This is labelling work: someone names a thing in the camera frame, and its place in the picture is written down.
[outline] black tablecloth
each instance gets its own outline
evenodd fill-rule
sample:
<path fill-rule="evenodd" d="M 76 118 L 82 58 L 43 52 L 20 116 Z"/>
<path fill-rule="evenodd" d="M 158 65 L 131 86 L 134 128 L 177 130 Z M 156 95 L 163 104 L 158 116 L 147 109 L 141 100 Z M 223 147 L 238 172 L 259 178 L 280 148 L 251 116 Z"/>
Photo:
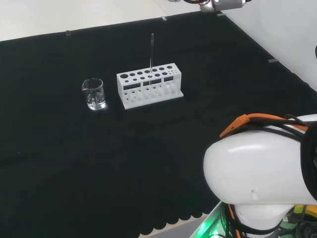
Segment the black tablecloth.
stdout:
<path fill-rule="evenodd" d="M 124 110 L 116 74 L 176 63 L 184 98 Z M 205 150 L 237 116 L 317 96 L 227 17 L 200 12 L 0 42 L 0 237 L 131 237 L 210 212 Z M 81 91 L 105 83 L 108 110 Z"/>

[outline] white wall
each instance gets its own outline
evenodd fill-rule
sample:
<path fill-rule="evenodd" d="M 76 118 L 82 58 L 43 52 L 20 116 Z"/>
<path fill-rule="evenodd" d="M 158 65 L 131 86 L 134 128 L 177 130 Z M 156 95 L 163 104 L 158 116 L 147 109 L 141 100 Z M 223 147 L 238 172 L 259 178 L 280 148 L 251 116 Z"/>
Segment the white wall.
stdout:
<path fill-rule="evenodd" d="M 225 13 L 317 90 L 317 0 L 252 0 Z"/>

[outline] white floor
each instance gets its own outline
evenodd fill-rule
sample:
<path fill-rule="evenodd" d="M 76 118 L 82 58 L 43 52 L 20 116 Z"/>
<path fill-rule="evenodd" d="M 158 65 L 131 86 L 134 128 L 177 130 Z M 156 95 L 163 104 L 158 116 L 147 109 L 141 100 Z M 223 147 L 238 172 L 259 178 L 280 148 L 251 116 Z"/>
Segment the white floor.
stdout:
<path fill-rule="evenodd" d="M 168 0 L 0 0 L 0 41 L 197 10 L 195 4 Z M 252 0 L 225 11 L 317 90 L 316 12 L 317 0 Z"/>
<path fill-rule="evenodd" d="M 0 0 L 0 41 L 197 10 L 167 0 Z"/>

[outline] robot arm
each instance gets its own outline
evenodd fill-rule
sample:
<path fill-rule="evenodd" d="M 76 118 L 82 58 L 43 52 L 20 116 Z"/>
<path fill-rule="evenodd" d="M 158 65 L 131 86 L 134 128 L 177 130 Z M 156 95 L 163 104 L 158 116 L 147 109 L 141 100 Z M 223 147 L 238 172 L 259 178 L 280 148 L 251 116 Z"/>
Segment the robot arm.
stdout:
<path fill-rule="evenodd" d="M 184 0 L 187 3 L 199 4 L 202 12 L 223 11 L 242 8 L 251 0 Z"/>
<path fill-rule="evenodd" d="M 270 231 L 295 204 L 317 205 L 317 115 L 296 121 L 260 116 L 243 115 L 221 134 L 206 151 L 204 174 L 214 194 L 234 204 L 243 225 Z M 254 234 L 248 237 L 270 235 Z"/>

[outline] orange cable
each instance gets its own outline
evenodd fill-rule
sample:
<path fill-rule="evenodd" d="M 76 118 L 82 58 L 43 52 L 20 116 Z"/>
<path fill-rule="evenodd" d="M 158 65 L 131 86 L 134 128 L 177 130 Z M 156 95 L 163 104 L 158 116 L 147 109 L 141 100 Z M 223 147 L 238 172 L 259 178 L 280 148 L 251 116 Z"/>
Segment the orange cable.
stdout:
<path fill-rule="evenodd" d="M 230 207 L 230 204 L 228 204 L 228 206 L 229 206 L 229 210 L 230 210 L 230 213 L 231 213 L 232 218 L 233 218 L 234 220 L 236 220 L 235 217 L 234 217 L 234 215 L 233 215 L 233 211 L 232 211 L 232 209 L 231 209 L 231 207 Z M 241 238 L 241 237 L 240 237 L 240 233 L 239 233 L 238 230 L 236 230 L 236 234 L 237 234 L 237 238 Z"/>
<path fill-rule="evenodd" d="M 277 119 L 277 120 L 286 120 L 285 118 L 281 118 L 278 116 L 274 116 L 274 115 L 270 115 L 270 114 L 263 114 L 263 113 L 253 113 L 253 114 L 249 114 L 249 115 L 242 115 L 237 117 L 236 120 L 234 120 L 221 134 L 220 137 L 224 137 L 225 135 L 227 135 L 228 133 L 230 133 L 232 130 L 239 128 L 245 124 L 247 124 L 251 118 L 264 118 L 264 119 Z M 302 126 L 302 125 L 294 125 L 291 124 L 292 126 L 302 130 L 302 131 L 306 131 L 307 130 L 307 126 Z"/>

